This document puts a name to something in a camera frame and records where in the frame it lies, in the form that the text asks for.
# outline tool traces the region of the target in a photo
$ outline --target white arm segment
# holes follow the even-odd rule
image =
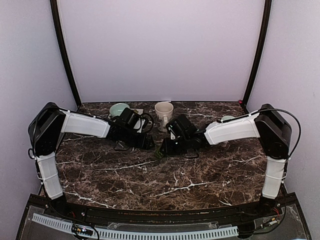
[[[53,152],[46,156],[35,157],[38,163],[41,180],[44,184],[44,189],[49,198],[56,199],[63,195],[60,185],[58,170],[56,166],[56,154]]]
[[[62,112],[65,114],[65,119],[61,133],[84,134],[105,138],[109,132],[110,125],[107,121],[78,113]]]
[[[254,121],[258,115],[259,113],[225,123],[214,121],[206,127],[204,136],[210,145],[237,139],[260,138]]]
[[[206,128],[204,136],[210,145],[244,138],[260,138],[254,121],[258,115],[259,113],[225,123],[212,122]],[[275,199],[278,196],[284,176],[285,163],[285,159],[273,159],[267,156],[265,180],[262,190],[262,195],[265,198]]]

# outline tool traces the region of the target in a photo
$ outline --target black metal frame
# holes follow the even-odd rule
[[[75,82],[75,79],[74,79],[74,76],[73,76],[73,73],[71,70],[71,65],[70,65],[70,61],[68,58],[68,54],[67,54],[66,44],[65,44],[65,40],[64,40],[64,36],[63,36],[60,17],[59,17],[58,3],[57,3],[57,0],[50,0],[50,3],[51,3],[51,11],[52,11],[52,18],[53,18],[53,22],[54,22],[55,34],[56,34],[56,38],[57,38],[57,41],[59,44],[60,54],[62,57],[64,69],[65,69],[65,72],[66,72],[66,75],[67,75],[67,78],[69,81],[69,85],[70,85],[75,103],[78,107],[80,107],[82,105],[82,102],[81,102],[81,99],[79,96],[79,92],[78,92],[78,89],[76,86],[76,82]],[[263,17],[262,17],[262,24],[261,24],[258,44],[256,47],[256,52],[255,52],[255,56],[254,56],[254,60],[253,60],[253,65],[252,65],[250,77],[249,77],[249,80],[248,80],[248,83],[247,83],[247,86],[245,89],[243,99],[239,101],[240,105],[242,106],[243,110],[246,113],[248,112],[246,106],[248,104],[250,94],[252,92],[252,89],[253,89],[253,86],[255,83],[255,79],[257,76],[262,52],[263,52],[264,45],[265,45],[268,23],[269,23],[269,18],[270,18],[270,13],[271,13],[271,5],[272,5],[272,0],[265,0]]]
[[[60,54],[61,54],[61,58],[64,65],[64,70],[69,81],[69,85],[73,94],[74,101],[77,107],[80,107],[82,102],[79,96],[79,92],[76,86],[76,82],[71,70],[71,65],[69,62],[68,54],[67,54],[66,44],[64,40],[62,27],[61,27],[60,17],[59,17],[57,0],[50,0],[50,4],[51,4],[51,12],[52,12],[52,18],[53,18],[53,23],[55,28],[56,39],[58,41]]]
[[[277,201],[280,204],[281,208],[285,205],[296,205],[305,234],[307,236],[307,239],[310,240],[310,231],[296,194],[294,192],[286,194],[285,198],[284,196],[280,196],[277,198]],[[79,205],[75,203],[67,203],[67,206],[71,211],[75,213],[75,215],[77,216],[76,219],[100,226],[107,226],[108,223],[128,223],[139,225],[178,225],[219,222],[219,225],[231,224],[233,226],[238,226],[239,228],[241,228],[243,226],[252,225],[254,219],[256,219],[257,216],[247,216],[238,213],[249,213],[252,209],[255,209],[257,207],[257,204],[258,202],[252,202],[237,206],[185,211],[121,210]],[[20,226],[16,235],[17,240],[19,240],[22,235],[24,223],[26,221],[30,206],[43,208],[45,214],[59,217],[54,211],[48,208],[48,201],[45,197],[31,194],[22,215]]]

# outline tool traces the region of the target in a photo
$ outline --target bowl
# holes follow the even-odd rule
[[[110,115],[112,117],[120,116],[125,108],[130,108],[130,106],[126,103],[117,103],[115,105],[112,105],[109,110]]]

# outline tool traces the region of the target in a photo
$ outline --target white wall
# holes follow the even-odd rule
[[[60,0],[83,102],[238,101],[264,0]]]
[[[298,196],[312,239],[320,239],[319,13],[318,0],[273,1],[265,48],[248,105],[252,111],[271,103],[294,113],[301,121],[302,138],[289,163],[286,186]]]
[[[28,125],[49,101],[76,109],[55,36],[49,0],[0,1],[0,239],[15,239],[30,193]]]

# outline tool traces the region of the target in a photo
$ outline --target white backdrop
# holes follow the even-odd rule
[[[237,101],[264,0],[61,0],[83,102]]]

